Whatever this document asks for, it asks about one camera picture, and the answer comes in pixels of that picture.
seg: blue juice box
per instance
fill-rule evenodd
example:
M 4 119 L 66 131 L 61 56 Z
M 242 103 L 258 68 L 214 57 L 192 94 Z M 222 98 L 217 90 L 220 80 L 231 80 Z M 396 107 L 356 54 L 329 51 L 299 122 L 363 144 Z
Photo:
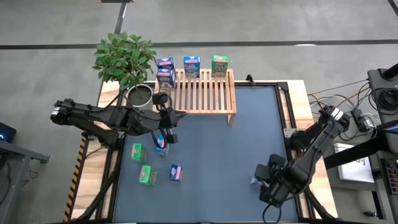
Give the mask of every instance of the blue juice box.
M 185 56 L 184 70 L 187 78 L 200 77 L 200 57 L 199 56 Z
M 182 179 L 182 166 L 173 164 L 170 170 L 170 180 L 175 183 L 181 184 Z
M 174 59 L 172 57 L 157 59 L 156 65 L 157 65 L 158 69 L 169 69 L 169 70 L 173 70 L 175 73 Z
M 171 90 L 175 88 L 175 72 L 170 69 L 158 69 L 156 74 L 160 90 Z
M 157 137 L 157 143 L 158 143 L 160 146 L 162 146 L 162 147 L 164 146 L 165 141 L 164 141 L 163 135 L 160 134 L 160 135 Z M 167 156 L 167 155 L 169 154 L 169 148 L 170 148 L 170 145 L 167 144 L 166 148 L 161 149 L 161 148 L 156 147 L 155 151 L 159 152 L 159 155 L 160 155 L 160 156 Z

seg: yellow and black hazard tape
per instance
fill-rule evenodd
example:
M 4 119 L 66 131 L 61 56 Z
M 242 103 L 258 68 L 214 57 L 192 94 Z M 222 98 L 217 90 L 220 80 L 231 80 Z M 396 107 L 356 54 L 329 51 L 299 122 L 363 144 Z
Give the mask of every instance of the yellow and black hazard tape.
M 65 216 L 63 218 L 63 222 L 69 222 L 72 216 L 73 206 L 75 205 L 76 194 L 80 182 L 81 171 L 83 170 L 84 165 L 84 155 L 87 152 L 89 139 L 87 138 L 86 133 L 81 134 L 81 142 L 80 148 L 76 159 L 75 171 L 73 171 L 72 182 L 70 184 L 68 199 L 67 199 L 67 207 L 65 209 Z

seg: plant pot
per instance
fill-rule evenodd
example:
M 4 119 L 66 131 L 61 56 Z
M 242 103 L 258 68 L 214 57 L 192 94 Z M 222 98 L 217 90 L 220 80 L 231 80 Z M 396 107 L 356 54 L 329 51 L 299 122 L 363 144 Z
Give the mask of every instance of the plant pot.
M 138 84 L 129 89 L 127 97 L 129 98 L 130 105 L 140 108 L 152 101 L 153 94 L 151 87 L 145 84 Z

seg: potted plant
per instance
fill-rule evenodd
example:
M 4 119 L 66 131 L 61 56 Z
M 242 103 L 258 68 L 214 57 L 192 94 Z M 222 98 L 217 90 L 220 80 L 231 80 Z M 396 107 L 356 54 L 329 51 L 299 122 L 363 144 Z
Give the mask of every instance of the potted plant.
M 148 77 L 148 70 L 153 74 L 150 61 L 155 61 L 156 52 L 149 49 L 153 45 L 150 40 L 141 40 L 141 36 L 108 34 L 102 39 L 95 52 L 96 61 L 93 66 L 100 70 L 98 78 L 105 82 L 118 81 L 127 86 L 127 98 L 136 107 L 145 106 L 152 100 L 152 88 L 143 84 Z

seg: green juice box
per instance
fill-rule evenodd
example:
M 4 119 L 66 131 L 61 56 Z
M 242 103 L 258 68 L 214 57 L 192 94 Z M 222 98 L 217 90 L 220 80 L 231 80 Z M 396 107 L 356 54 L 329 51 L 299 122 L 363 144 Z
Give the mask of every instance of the green juice box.
M 143 165 L 139 174 L 139 183 L 153 186 L 155 185 L 157 171 L 151 166 Z
M 145 164 L 147 162 L 147 150 L 142 144 L 133 144 L 131 151 L 131 159 Z
M 228 67 L 228 61 L 228 56 L 213 55 L 213 59 L 211 60 L 211 77 L 225 77 Z

